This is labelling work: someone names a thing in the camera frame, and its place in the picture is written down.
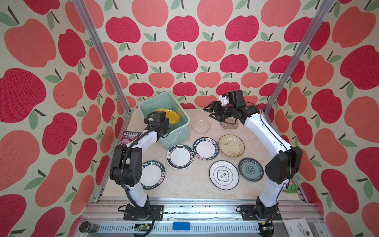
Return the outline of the red and green ringed plate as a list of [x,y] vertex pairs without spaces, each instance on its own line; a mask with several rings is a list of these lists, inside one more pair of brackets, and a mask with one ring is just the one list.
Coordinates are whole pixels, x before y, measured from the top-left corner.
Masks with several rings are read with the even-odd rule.
[[194,161],[194,153],[189,146],[178,144],[168,150],[166,161],[174,169],[187,169]]

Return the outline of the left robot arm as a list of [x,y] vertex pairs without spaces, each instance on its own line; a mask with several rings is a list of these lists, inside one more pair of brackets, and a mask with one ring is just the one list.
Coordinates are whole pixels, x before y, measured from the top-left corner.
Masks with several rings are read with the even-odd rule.
[[143,133],[127,145],[117,145],[110,167],[110,179],[126,192],[132,211],[139,219],[152,216],[150,201],[140,182],[143,153],[168,131],[169,119],[163,111],[155,111],[144,119]]

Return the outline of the yellow polka dot plate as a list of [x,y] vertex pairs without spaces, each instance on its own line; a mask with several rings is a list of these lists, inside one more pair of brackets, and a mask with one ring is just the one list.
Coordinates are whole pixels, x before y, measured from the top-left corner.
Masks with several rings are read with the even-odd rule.
[[169,119],[169,125],[176,124],[177,122],[180,121],[179,114],[177,112],[173,111],[173,110],[161,108],[161,109],[154,110],[154,112],[155,111],[165,112],[166,113],[166,117]]

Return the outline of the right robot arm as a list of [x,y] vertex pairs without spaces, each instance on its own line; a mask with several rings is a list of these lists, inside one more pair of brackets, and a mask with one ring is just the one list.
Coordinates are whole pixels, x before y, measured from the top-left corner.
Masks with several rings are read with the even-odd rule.
[[267,220],[277,211],[278,197],[289,181],[299,171],[303,151],[286,142],[266,122],[261,109],[244,100],[241,90],[230,91],[219,96],[203,108],[218,122],[235,118],[250,129],[263,143],[271,160],[265,166],[267,180],[260,196],[256,199],[254,214],[260,220]]

